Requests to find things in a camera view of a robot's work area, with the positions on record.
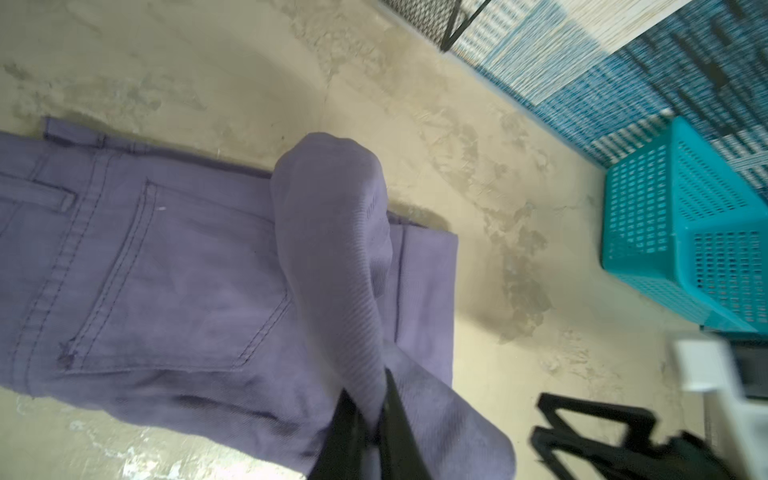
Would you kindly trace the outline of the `purple trousers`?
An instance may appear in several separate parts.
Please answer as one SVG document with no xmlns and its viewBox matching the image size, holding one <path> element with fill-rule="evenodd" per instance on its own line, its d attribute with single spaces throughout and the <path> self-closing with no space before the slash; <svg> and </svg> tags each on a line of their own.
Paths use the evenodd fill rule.
<svg viewBox="0 0 768 480">
<path fill-rule="evenodd" d="M 378 479 L 389 369 L 432 479 L 511 479 L 451 386 L 457 250 L 350 139 L 264 172 L 50 118 L 1 136 L 1 384 L 301 473 L 346 390 Z"/>
</svg>

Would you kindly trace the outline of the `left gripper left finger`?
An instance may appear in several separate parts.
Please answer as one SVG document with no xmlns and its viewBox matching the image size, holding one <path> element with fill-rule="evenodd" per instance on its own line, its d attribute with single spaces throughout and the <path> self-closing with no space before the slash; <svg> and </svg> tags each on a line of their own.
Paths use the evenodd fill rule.
<svg viewBox="0 0 768 480">
<path fill-rule="evenodd" d="M 336 404 L 325 442 L 309 480 L 363 480 L 371 476 L 366 460 L 367 424 L 346 390 Z"/>
</svg>

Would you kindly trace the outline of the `teal plastic basket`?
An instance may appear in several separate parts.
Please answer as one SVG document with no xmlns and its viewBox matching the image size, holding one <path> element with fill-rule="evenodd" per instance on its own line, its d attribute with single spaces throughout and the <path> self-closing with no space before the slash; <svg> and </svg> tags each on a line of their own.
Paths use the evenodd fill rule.
<svg viewBox="0 0 768 480">
<path fill-rule="evenodd" d="M 767 205 L 682 118 L 608 170 L 601 264 L 702 327 L 767 332 Z"/>
</svg>

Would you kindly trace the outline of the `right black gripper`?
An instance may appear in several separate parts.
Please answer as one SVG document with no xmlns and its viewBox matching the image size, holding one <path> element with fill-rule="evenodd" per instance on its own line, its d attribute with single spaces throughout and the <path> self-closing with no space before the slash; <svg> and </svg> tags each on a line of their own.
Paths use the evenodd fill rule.
<svg viewBox="0 0 768 480">
<path fill-rule="evenodd" d="M 537 426 L 530 438 L 539 461 L 556 479 L 576 479 L 557 457 L 565 453 L 586 461 L 601 479 L 736 479 L 730 467 L 701 438 L 687 431 L 671 436 L 665 443 L 650 441 L 656 425 L 647 409 L 581 400 L 550 393 L 539 396 L 537 407 L 554 428 Z M 618 445 L 582 437 L 558 414 L 567 410 L 603 420 L 622 423 L 626 432 Z M 626 448 L 632 453 L 628 470 L 611 462 L 609 451 Z"/>
</svg>

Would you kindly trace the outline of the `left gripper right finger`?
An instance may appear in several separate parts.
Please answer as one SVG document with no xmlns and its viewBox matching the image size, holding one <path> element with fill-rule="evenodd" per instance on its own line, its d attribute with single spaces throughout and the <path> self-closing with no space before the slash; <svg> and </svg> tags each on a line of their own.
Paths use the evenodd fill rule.
<svg viewBox="0 0 768 480">
<path fill-rule="evenodd" d="M 379 458 L 383 480 L 431 480 L 411 430 L 392 372 L 387 369 L 387 391 L 378 424 Z"/>
</svg>

